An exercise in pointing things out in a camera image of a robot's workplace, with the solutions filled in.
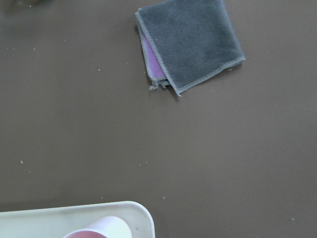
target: microfiber cloth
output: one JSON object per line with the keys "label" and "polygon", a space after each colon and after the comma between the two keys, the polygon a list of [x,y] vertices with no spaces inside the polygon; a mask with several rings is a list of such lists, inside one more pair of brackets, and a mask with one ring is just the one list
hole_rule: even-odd
{"label": "microfiber cloth", "polygon": [[135,13],[147,73],[176,94],[245,60],[222,0],[167,0]]}

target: white cup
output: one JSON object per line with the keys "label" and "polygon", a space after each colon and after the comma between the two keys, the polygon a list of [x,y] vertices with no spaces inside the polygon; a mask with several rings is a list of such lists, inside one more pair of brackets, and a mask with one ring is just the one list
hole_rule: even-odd
{"label": "white cup", "polygon": [[132,238],[128,225],[118,217],[103,217],[64,238]]}

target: towel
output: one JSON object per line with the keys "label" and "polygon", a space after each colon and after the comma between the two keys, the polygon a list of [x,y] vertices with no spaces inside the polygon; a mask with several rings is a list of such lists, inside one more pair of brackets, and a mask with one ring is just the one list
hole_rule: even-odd
{"label": "towel", "polygon": [[223,0],[167,0],[135,15],[151,89],[180,96],[245,60]]}

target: purple fabric underside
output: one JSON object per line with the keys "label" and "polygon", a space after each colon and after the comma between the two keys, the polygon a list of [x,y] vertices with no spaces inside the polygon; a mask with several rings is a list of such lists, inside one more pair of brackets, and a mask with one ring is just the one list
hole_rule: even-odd
{"label": "purple fabric underside", "polygon": [[147,54],[145,57],[148,59],[149,69],[151,72],[148,72],[149,75],[151,75],[154,79],[163,79],[166,78],[166,75],[164,74],[159,62],[158,58],[155,56],[154,51],[148,41],[148,39],[145,37],[143,31],[141,31],[141,36],[143,38],[143,42],[146,46],[146,52]]}

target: brown table surface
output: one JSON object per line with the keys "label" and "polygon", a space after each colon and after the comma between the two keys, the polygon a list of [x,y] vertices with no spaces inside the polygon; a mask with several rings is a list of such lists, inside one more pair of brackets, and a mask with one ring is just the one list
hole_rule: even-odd
{"label": "brown table surface", "polygon": [[226,0],[247,61],[181,98],[144,73],[155,2],[2,6],[0,211],[133,200],[158,238],[315,238],[317,1]]}

